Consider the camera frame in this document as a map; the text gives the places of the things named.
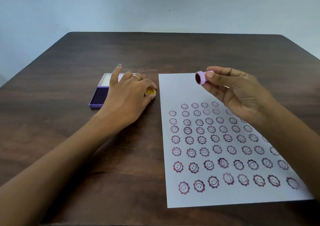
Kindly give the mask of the person's right hand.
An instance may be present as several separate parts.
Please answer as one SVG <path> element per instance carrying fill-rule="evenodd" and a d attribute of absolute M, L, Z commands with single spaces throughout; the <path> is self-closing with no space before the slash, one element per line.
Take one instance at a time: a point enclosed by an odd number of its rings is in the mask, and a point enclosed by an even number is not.
<path fill-rule="evenodd" d="M 270 124 L 270 108 L 275 105 L 275 99 L 253 75 L 230 67 L 209 66 L 209 70 L 219 75 L 240 77 L 239 83 L 229 87 L 221 101 L 233 114 L 256 129 Z"/>

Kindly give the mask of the person's left hand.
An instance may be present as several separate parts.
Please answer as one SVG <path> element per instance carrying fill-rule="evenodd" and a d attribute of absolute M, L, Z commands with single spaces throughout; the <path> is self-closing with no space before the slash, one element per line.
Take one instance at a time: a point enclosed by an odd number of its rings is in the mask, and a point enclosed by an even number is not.
<path fill-rule="evenodd" d="M 116 85 L 109 87 L 106 100 L 97 113 L 99 120 L 115 131 L 134 123 L 145 110 L 142 101 L 147 89 L 157 89 L 151 79 L 140 73 L 124 73 Z"/>

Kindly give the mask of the purple round stamp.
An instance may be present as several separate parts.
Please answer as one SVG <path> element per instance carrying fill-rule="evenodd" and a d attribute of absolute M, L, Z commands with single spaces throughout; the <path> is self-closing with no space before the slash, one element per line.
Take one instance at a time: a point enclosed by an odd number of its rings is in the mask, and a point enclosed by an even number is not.
<path fill-rule="evenodd" d="M 214 73 L 214 71 L 212 71 L 212 70 L 205 71 L 205 72 L 203 72 L 203 71 L 196 72 L 195 80 L 196 80 L 198 85 L 202 86 L 208 81 L 207 78 L 206 78 L 206 73 L 209 73 L 209 72 Z"/>

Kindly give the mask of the person's left forearm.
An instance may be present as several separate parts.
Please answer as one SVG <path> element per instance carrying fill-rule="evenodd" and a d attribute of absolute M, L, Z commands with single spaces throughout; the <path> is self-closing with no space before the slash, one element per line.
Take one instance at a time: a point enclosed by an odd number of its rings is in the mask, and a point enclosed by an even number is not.
<path fill-rule="evenodd" d="M 126 122 L 98 112 L 82 128 L 0 187 L 0 226 L 38 225 L 64 186 Z"/>

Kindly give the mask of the person's right forearm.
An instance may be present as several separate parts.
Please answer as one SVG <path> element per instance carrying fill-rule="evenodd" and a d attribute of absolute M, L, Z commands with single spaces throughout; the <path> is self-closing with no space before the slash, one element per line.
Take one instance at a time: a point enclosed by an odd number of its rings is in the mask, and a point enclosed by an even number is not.
<path fill-rule="evenodd" d="M 278 103 L 263 107 L 251 125 L 279 152 L 320 202 L 320 136 Z"/>

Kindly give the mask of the purple ink pad case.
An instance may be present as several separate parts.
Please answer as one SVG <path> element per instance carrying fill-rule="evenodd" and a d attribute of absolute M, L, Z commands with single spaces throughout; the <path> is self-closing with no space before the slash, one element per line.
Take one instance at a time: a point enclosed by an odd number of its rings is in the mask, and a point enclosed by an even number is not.
<path fill-rule="evenodd" d="M 99 109 L 103 106 L 110 89 L 111 75 L 111 73 L 103 74 L 89 103 L 91 109 Z"/>

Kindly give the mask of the white paper with smiley stamps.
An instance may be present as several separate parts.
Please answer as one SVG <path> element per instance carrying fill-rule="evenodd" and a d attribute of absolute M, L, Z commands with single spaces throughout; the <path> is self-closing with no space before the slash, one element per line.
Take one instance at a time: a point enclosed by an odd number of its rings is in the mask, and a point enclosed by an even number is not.
<path fill-rule="evenodd" d="M 168 208 L 314 198 L 278 151 L 195 74 L 158 78 Z"/>

